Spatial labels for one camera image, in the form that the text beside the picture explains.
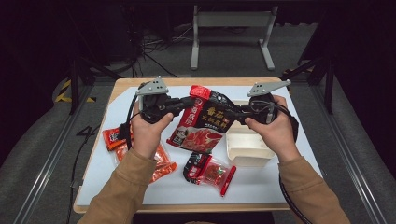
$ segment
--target tan sleeve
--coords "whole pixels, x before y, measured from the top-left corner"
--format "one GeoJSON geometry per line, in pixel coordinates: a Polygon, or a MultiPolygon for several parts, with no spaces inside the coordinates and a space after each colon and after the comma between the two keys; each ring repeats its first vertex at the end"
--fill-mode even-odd
{"type": "Polygon", "coordinates": [[[291,200],[311,223],[349,223],[337,196],[304,157],[280,163],[279,172],[291,200]]]}
{"type": "Polygon", "coordinates": [[[157,162],[130,150],[98,195],[93,197],[87,213],[79,223],[131,223],[157,162]]]}

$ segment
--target white container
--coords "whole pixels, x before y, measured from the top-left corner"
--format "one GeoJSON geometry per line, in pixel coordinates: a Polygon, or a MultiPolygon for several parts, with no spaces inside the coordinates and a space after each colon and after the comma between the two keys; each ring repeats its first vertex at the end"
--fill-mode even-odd
{"type": "MultiPolygon", "coordinates": [[[[247,101],[234,101],[236,105],[247,101]]],[[[244,167],[263,167],[275,156],[275,152],[265,145],[262,137],[235,121],[226,133],[227,156],[230,164],[244,167]]]]}

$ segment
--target red snack package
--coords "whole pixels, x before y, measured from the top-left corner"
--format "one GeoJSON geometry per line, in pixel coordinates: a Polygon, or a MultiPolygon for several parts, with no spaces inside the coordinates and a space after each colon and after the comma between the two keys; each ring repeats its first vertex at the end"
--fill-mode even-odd
{"type": "Polygon", "coordinates": [[[215,187],[224,197],[235,171],[236,166],[229,167],[211,155],[192,152],[184,166],[183,175],[193,184],[205,183],[215,187]]]}
{"type": "MultiPolygon", "coordinates": [[[[116,153],[116,164],[119,164],[124,158],[125,154],[128,152],[128,146],[125,140],[121,145],[115,147],[113,150],[116,153]]],[[[165,175],[171,174],[177,169],[177,163],[170,161],[169,156],[161,143],[157,147],[154,160],[157,161],[157,166],[155,168],[154,174],[152,175],[150,183],[158,180],[165,175]]]]}
{"type": "Polygon", "coordinates": [[[191,86],[190,97],[195,99],[194,106],[184,110],[180,123],[166,142],[210,154],[234,122],[224,112],[238,109],[225,95],[203,86],[191,86]]]}
{"type": "Polygon", "coordinates": [[[118,146],[123,145],[125,142],[125,139],[119,139],[119,134],[120,134],[120,129],[115,128],[115,129],[108,129],[102,131],[103,138],[105,139],[105,144],[107,147],[108,151],[112,151],[118,146]]]}

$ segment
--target wrist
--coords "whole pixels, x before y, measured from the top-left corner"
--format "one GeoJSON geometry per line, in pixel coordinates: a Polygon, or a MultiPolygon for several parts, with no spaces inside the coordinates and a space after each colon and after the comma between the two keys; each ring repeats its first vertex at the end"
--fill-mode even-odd
{"type": "Polygon", "coordinates": [[[287,162],[287,161],[293,161],[297,158],[301,157],[301,154],[297,147],[288,147],[284,148],[280,152],[276,153],[277,157],[279,159],[279,162],[287,162]]]}
{"type": "Polygon", "coordinates": [[[146,159],[154,160],[155,150],[149,150],[143,147],[134,147],[134,151],[146,159]]]}

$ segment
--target orange package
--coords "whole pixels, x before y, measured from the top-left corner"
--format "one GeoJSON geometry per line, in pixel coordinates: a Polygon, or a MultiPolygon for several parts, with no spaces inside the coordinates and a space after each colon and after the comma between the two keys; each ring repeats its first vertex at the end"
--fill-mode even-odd
{"type": "MultiPolygon", "coordinates": [[[[116,154],[116,164],[119,164],[124,158],[125,154],[128,152],[128,147],[125,139],[117,139],[118,128],[104,130],[103,136],[105,138],[105,143],[108,151],[114,151],[116,154]]],[[[134,135],[131,133],[132,147],[134,147],[134,135]]],[[[157,147],[157,152],[155,153],[154,160],[157,161],[157,166],[155,168],[154,174],[152,175],[150,183],[158,180],[159,178],[169,175],[177,169],[177,163],[170,161],[168,153],[163,148],[160,143],[157,147]]]]}

